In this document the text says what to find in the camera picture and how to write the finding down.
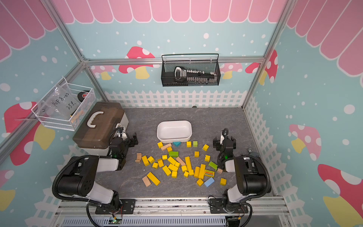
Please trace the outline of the white oval plastic tub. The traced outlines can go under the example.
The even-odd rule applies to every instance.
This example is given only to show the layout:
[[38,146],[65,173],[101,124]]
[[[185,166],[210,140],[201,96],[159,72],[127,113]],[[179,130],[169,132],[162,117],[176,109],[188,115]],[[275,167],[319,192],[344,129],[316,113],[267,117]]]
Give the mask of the white oval plastic tub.
[[192,124],[186,120],[164,121],[157,127],[157,138],[162,143],[187,142],[192,137]]

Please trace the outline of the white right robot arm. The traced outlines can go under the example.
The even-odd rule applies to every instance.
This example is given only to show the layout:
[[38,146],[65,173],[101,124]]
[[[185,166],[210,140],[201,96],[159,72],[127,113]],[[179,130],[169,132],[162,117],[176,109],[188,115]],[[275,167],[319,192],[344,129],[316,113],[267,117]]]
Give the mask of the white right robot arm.
[[229,137],[227,128],[221,130],[220,138],[213,139],[213,148],[219,151],[218,168],[236,176],[236,184],[223,194],[224,211],[236,212],[244,202],[271,192],[271,179],[260,155],[250,151],[248,155],[235,156],[236,139]]

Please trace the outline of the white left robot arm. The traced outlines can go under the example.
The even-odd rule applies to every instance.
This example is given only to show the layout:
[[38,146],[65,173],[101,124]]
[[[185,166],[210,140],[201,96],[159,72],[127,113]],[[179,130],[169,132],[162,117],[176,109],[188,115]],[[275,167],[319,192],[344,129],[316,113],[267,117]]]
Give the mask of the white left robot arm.
[[106,156],[74,156],[59,171],[52,185],[53,195],[65,201],[85,201],[103,211],[117,213],[123,207],[119,194],[95,182],[97,173],[121,171],[126,164],[128,149],[138,145],[137,134],[131,137],[123,127],[117,127],[109,139]]

